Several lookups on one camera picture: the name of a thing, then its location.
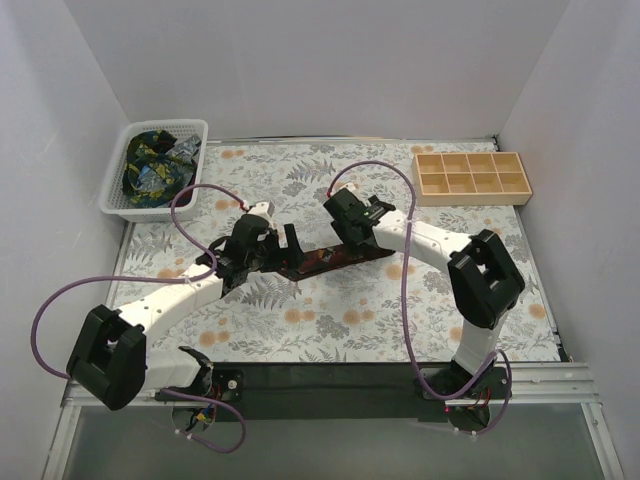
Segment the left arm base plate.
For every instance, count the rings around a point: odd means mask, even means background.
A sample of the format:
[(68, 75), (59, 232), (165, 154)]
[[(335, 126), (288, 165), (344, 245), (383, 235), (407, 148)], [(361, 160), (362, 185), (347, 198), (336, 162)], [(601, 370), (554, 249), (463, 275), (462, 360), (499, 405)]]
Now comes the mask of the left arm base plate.
[(240, 369), (202, 368), (186, 387), (169, 386), (165, 390), (191, 396), (235, 402), (242, 398), (244, 372)]

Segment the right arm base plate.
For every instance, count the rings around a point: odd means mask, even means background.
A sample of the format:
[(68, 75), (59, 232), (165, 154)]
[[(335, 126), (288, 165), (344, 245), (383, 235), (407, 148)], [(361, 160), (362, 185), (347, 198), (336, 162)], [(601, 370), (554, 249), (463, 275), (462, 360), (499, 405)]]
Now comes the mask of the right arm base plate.
[[(453, 395), (472, 377), (464, 369), (456, 368), (453, 365), (443, 368), (422, 368), (420, 373), (431, 389), (440, 396)], [(502, 367), (491, 367), (455, 399), (476, 401), (487, 398), (505, 399), (508, 396), (506, 370)]]

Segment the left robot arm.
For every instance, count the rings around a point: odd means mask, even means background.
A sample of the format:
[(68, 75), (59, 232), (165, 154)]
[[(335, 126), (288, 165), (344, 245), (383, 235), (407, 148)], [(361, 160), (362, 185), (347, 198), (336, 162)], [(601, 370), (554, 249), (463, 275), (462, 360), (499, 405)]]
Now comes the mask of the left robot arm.
[(66, 372), (111, 410), (140, 392), (169, 388), (200, 400), (213, 386), (213, 364), (190, 347), (173, 352), (153, 344), (200, 308), (224, 298), (251, 272), (299, 267), (304, 260), (295, 228), (281, 245), (269, 220), (244, 214), (230, 235), (214, 241), (182, 277), (134, 302), (92, 309), (80, 330)]

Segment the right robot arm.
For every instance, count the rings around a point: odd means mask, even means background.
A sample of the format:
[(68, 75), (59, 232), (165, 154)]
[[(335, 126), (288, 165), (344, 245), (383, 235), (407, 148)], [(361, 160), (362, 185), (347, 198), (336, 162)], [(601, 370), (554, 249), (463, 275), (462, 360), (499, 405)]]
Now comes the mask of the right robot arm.
[(329, 196), (324, 208), (345, 245), (399, 252), (448, 276), (462, 336), (448, 367), (430, 376), (415, 369), (421, 387), (437, 399), (471, 398), (486, 389), (502, 325), (525, 286), (499, 235), (441, 229), (374, 197), (363, 201), (347, 187)]

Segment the dark red patterned tie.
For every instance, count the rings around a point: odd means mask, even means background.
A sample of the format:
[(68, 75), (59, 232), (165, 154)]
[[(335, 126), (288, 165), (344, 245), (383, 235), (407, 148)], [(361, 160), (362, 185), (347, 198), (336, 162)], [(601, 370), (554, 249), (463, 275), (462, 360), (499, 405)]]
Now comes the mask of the dark red patterned tie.
[(369, 245), (352, 248), (340, 244), (305, 252), (304, 259), (297, 268), (281, 269), (279, 274), (288, 280), (297, 282), (351, 265), (386, 258), (393, 254), (393, 250)]

